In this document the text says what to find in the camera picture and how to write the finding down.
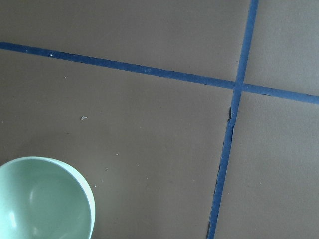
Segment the green bowl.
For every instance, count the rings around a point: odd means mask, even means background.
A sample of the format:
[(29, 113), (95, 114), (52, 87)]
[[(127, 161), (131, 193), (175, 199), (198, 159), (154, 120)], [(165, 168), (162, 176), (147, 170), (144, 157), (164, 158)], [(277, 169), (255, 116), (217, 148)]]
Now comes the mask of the green bowl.
[(89, 239), (95, 216), (91, 187), (69, 164), (31, 156), (0, 167), (2, 239)]

